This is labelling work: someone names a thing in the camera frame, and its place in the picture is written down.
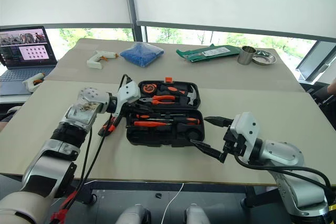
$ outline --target stainless steel cup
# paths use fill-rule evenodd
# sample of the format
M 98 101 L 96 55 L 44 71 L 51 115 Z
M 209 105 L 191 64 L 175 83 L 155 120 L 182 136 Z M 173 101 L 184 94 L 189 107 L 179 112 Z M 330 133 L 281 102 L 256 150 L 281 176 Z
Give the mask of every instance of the stainless steel cup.
M 238 62 L 242 65 L 248 65 L 252 61 L 252 58 L 257 50 L 253 47 L 243 46 L 238 56 Z

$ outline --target green pouch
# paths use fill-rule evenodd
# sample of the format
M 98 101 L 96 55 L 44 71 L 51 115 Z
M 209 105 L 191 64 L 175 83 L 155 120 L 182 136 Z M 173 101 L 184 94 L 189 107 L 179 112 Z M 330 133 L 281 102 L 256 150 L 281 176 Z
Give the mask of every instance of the green pouch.
M 196 62 L 200 60 L 210 60 L 222 56 L 238 55 L 240 52 L 240 47 L 234 47 L 229 45 L 215 46 L 214 44 L 211 44 L 209 47 L 205 48 L 190 50 L 186 52 L 176 50 L 176 52 L 182 58 L 190 62 Z

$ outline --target laptop screen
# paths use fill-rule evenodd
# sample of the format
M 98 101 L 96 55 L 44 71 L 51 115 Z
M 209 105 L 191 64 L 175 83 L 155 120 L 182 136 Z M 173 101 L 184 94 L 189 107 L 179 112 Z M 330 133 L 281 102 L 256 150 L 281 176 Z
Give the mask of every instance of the laptop screen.
M 0 29 L 1 62 L 8 68 L 57 63 L 44 27 Z

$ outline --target toolbox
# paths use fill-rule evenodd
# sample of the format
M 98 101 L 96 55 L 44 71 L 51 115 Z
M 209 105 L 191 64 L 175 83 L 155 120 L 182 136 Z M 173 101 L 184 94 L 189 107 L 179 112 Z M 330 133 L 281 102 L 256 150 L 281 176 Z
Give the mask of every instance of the toolbox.
M 191 139 L 204 140 L 204 121 L 197 85 L 191 82 L 142 81 L 137 104 L 148 106 L 151 113 L 127 116 L 127 139 L 133 145 L 159 147 L 192 146 Z

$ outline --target metal dish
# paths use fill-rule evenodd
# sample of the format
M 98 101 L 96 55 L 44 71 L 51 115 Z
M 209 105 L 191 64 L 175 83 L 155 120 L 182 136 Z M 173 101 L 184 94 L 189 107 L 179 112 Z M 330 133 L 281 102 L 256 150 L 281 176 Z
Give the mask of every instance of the metal dish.
M 265 66 L 274 64 L 277 62 L 277 58 L 269 52 L 259 50 L 254 54 L 252 61 L 256 64 Z

